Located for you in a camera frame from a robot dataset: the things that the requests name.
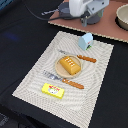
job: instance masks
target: butter knife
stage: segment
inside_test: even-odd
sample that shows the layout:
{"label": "butter knife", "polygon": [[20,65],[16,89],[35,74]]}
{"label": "butter knife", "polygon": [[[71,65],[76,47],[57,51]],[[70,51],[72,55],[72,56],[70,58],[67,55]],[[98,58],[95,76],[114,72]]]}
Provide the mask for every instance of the butter knife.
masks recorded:
{"label": "butter knife", "polygon": [[83,59],[83,60],[86,60],[86,61],[90,61],[90,62],[93,62],[93,63],[96,62],[96,59],[93,59],[93,58],[90,58],[90,57],[86,57],[86,56],[82,56],[82,55],[76,55],[76,54],[73,54],[73,53],[65,52],[65,51],[60,50],[60,49],[58,49],[58,51],[61,52],[61,53],[63,53],[63,54],[66,54],[66,55],[74,55],[74,56],[77,56],[78,58]]}
{"label": "butter knife", "polygon": [[73,81],[70,81],[70,80],[67,80],[67,79],[64,79],[64,78],[59,78],[58,76],[56,76],[56,75],[54,75],[54,74],[52,74],[52,73],[50,73],[50,72],[48,72],[46,70],[43,71],[43,75],[46,76],[49,79],[52,79],[52,80],[60,80],[63,83],[69,84],[69,85],[74,86],[76,88],[84,89],[84,86],[83,85],[78,84],[78,83],[73,82]]}

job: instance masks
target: striped placemat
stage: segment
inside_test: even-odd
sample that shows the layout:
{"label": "striped placemat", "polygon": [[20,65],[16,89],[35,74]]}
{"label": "striped placemat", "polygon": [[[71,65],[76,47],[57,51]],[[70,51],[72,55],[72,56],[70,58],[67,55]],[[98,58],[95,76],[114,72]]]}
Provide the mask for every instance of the striped placemat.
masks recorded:
{"label": "striped placemat", "polygon": [[[78,43],[79,36],[58,32],[39,60],[23,79],[13,96],[18,97],[32,105],[46,110],[78,127],[87,128],[93,114],[96,100],[104,78],[104,74],[112,53],[113,46],[94,40],[92,48],[82,51]],[[43,70],[56,74],[55,61],[62,53],[82,54],[97,59],[96,63],[82,61],[81,74],[72,81],[84,85],[80,90],[75,87],[48,79],[42,75]],[[41,92],[44,83],[49,83],[65,89],[63,98],[57,99]]]}

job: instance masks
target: placemat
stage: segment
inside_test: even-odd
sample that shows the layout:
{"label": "placemat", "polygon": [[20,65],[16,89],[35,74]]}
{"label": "placemat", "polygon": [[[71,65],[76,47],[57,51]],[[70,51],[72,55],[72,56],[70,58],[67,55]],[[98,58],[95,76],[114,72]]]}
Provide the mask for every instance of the placemat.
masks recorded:
{"label": "placemat", "polygon": [[[119,40],[122,42],[128,42],[128,31],[120,28],[118,24],[116,23],[116,11],[117,9],[127,3],[124,0],[120,0],[120,2],[117,1],[110,1],[109,5],[104,9],[103,17],[101,20],[92,25],[87,25],[86,27],[82,26],[82,23],[80,19],[74,19],[74,20],[63,20],[63,19],[57,19],[49,21],[48,23],[57,25],[60,27],[65,27],[69,29],[73,29],[76,31],[81,32],[91,32],[94,35],[102,36],[114,40]],[[59,12],[54,12],[54,14],[50,17],[50,19],[58,17]]]}
{"label": "placemat", "polygon": [[[58,32],[39,60],[23,79],[13,96],[32,105],[46,110],[78,127],[87,128],[96,104],[104,74],[112,53],[113,45],[94,40],[94,45],[82,51],[77,43],[79,36]],[[82,61],[81,74],[72,81],[83,84],[85,89],[75,87],[45,78],[42,71],[48,70],[56,74],[54,62],[62,54],[57,49],[63,49],[76,54],[82,54],[97,59],[91,63]],[[65,89],[62,99],[57,99],[41,92],[44,83],[50,83]]]}

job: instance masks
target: yellow package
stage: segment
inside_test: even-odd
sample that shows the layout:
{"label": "yellow package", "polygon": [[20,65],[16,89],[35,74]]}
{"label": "yellow package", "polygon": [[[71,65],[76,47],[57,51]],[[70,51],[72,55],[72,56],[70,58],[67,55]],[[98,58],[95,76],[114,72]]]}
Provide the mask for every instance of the yellow package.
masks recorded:
{"label": "yellow package", "polygon": [[42,92],[48,95],[54,96],[56,98],[62,99],[64,95],[64,89],[53,86],[51,84],[45,83]]}
{"label": "yellow package", "polygon": [[76,64],[76,62],[74,62],[69,56],[62,58],[60,60],[60,64],[71,75],[74,75],[81,70],[81,67],[78,64]]}

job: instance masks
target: cable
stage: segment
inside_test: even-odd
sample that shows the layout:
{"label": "cable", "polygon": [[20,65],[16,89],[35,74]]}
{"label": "cable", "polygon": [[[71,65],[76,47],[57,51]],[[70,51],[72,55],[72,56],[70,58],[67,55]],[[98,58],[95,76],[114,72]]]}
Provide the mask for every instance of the cable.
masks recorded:
{"label": "cable", "polygon": [[84,18],[85,15],[82,15],[81,17],[56,17],[56,18],[52,18],[52,19],[45,19],[45,18],[42,18],[42,17],[39,17],[37,15],[35,15],[29,8],[28,6],[26,5],[26,3],[24,2],[25,0],[22,0],[23,4],[25,5],[26,9],[34,16],[36,17],[37,19],[40,19],[40,20],[47,20],[47,21],[51,21],[51,20],[56,20],[56,19],[80,19],[80,18]]}

